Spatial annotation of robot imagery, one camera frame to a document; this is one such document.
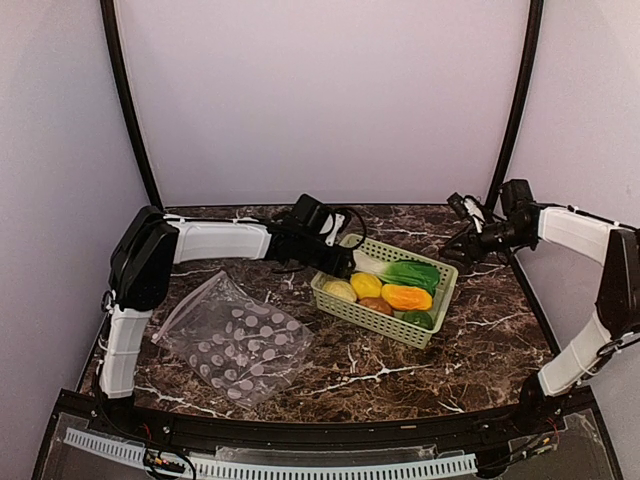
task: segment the green vegetable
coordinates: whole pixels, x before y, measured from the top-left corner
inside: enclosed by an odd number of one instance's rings
[[[359,250],[353,252],[353,258],[356,261],[356,270],[360,272],[375,275],[386,283],[422,288],[431,296],[435,296],[436,287],[440,283],[440,272],[427,263],[413,260],[385,262],[371,258]]]
[[[433,318],[431,318],[431,315],[429,315],[427,312],[421,311],[405,313],[402,317],[402,321],[410,323],[411,325],[426,328],[427,330],[433,330],[433,327],[436,326]]]

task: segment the brown marble tabletop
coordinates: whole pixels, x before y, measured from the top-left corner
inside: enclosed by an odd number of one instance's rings
[[[356,207],[369,236],[437,258],[438,247],[462,228],[448,207]],[[282,207],[171,209],[194,217],[271,217]],[[348,231],[358,231],[353,221]],[[193,261],[174,267],[169,294],[145,332],[135,377],[136,404],[219,418],[274,422],[407,420],[484,410],[517,401],[523,380],[551,358],[538,322],[511,269],[489,257],[458,277],[441,331],[424,350],[321,312],[308,269],[273,274],[271,262]],[[238,407],[189,365],[151,343],[167,315],[220,269],[248,294],[304,323],[315,335],[304,368],[287,390],[253,410]],[[81,390],[89,393],[98,352]]]

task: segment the plastic basket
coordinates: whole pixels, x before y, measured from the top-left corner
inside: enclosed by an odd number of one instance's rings
[[[360,238],[360,235],[349,234],[344,237],[340,245],[351,247]],[[445,263],[436,262],[430,258],[392,247],[386,243],[376,242],[375,240],[367,239],[359,250],[362,250],[370,257],[388,262],[394,260],[417,260],[433,265],[440,271],[440,283],[436,287],[436,294],[433,297],[433,307],[429,310],[429,314],[435,322],[433,329],[427,330],[405,323],[397,318],[378,313],[357,303],[347,302],[336,295],[323,291],[324,284],[332,279],[332,277],[324,273],[318,273],[311,281],[318,308],[407,345],[425,348],[429,340],[431,340],[431,336],[439,332],[442,327],[442,322],[447,314],[453,290],[456,286],[458,270]]]

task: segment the white wall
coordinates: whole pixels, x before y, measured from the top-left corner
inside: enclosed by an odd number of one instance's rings
[[[527,0],[118,5],[165,203],[486,193]]]
[[[0,476],[31,471],[145,202],[96,0],[0,2]]]
[[[511,178],[540,201],[640,226],[640,3],[546,2]],[[584,325],[597,265],[541,245],[521,259],[564,346]],[[593,381],[625,478],[640,478],[640,348]]]

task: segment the plastic bag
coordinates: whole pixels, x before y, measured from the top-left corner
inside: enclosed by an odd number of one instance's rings
[[[153,343],[181,356],[232,402],[255,407],[289,387],[313,334],[221,271],[171,312]]]

